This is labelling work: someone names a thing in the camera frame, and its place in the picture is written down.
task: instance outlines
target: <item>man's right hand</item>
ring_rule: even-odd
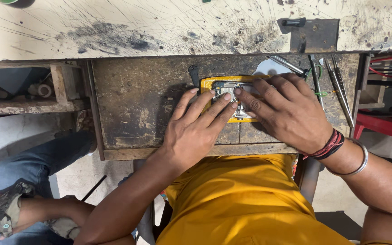
[[[303,79],[285,73],[266,80],[257,78],[253,86],[265,103],[241,88],[235,89],[235,95],[250,106],[253,112],[250,115],[255,116],[271,136],[308,154],[326,145],[333,128]]]

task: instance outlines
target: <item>blue jeans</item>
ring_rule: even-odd
[[[23,178],[35,186],[38,195],[52,198],[48,177],[86,155],[94,140],[91,132],[79,131],[0,161],[0,193]],[[0,240],[0,245],[25,244],[68,245],[73,241],[57,235],[42,222]]]

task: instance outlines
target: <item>hand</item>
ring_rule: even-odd
[[[228,105],[231,94],[226,93],[199,116],[214,97],[214,91],[210,90],[201,94],[186,112],[190,99],[197,91],[198,88],[193,88],[184,93],[167,125],[164,143],[155,153],[166,157],[181,173],[210,152],[220,131],[238,106],[236,102]]]
[[[251,116],[255,116],[271,136],[308,154],[326,145],[333,128],[303,79],[285,73],[265,81],[257,78],[253,86],[266,103],[240,88],[235,89],[235,96],[250,106],[254,114]]]

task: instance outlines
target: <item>wooden shelf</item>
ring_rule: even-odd
[[[89,108],[89,104],[82,99],[69,101],[62,105],[57,101],[31,101],[31,102],[0,102],[0,115],[23,113],[55,113],[73,112]]]
[[[0,61],[0,69],[20,67],[49,67],[55,98],[25,102],[0,101],[0,115],[23,113],[74,112],[90,108],[88,98],[80,98],[77,86],[82,84],[80,66],[74,62]]]

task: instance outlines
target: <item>wooden workbench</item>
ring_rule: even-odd
[[[307,55],[286,55],[308,68]],[[328,55],[317,55],[318,59]],[[353,104],[358,54],[338,55],[350,105]],[[144,159],[162,143],[167,123],[182,93],[193,87],[188,68],[199,67],[199,78],[251,75],[265,56],[103,59],[93,62],[105,159]],[[312,76],[308,84],[314,88]],[[326,117],[344,135],[350,128],[326,69],[320,81]],[[296,153],[269,136],[259,122],[228,123],[209,156]]]
[[[336,20],[307,53],[392,50],[392,0],[36,0],[0,3],[0,60],[295,52],[278,23],[301,17]]]

